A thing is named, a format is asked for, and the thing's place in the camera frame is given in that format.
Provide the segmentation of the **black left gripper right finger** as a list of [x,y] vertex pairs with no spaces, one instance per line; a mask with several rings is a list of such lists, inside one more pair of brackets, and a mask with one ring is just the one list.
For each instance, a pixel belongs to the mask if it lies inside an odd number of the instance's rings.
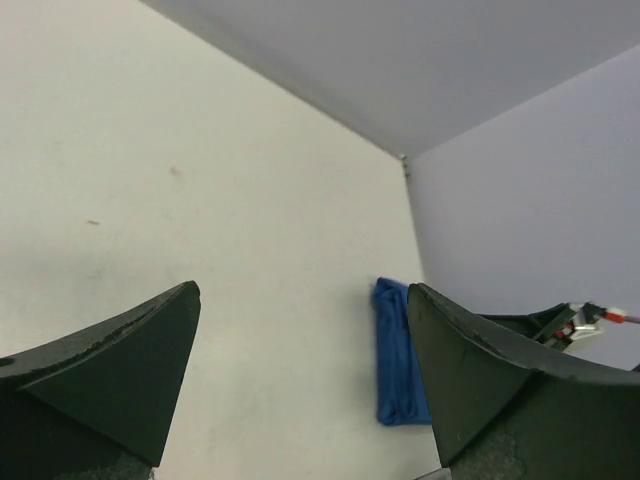
[[635,479],[639,373],[558,351],[424,284],[408,323],[439,459],[455,479]]

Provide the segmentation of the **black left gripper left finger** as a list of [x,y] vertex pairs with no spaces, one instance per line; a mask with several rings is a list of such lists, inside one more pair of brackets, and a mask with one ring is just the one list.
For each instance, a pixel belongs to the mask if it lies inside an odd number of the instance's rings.
[[2,358],[2,478],[153,478],[200,311],[200,289],[187,281]]

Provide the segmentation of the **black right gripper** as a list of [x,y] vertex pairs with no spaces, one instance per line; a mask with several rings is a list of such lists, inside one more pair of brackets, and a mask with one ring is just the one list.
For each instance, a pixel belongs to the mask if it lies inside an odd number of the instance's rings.
[[481,314],[481,317],[558,351],[577,352],[603,333],[599,325],[607,310],[591,302],[561,303],[523,315]]

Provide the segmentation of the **blue surgical drape cloth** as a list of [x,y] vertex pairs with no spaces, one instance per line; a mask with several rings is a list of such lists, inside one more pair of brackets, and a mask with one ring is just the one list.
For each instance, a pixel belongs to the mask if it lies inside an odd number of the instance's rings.
[[387,427],[431,425],[424,385],[408,324],[408,286],[380,277],[371,301],[375,313],[376,417]]

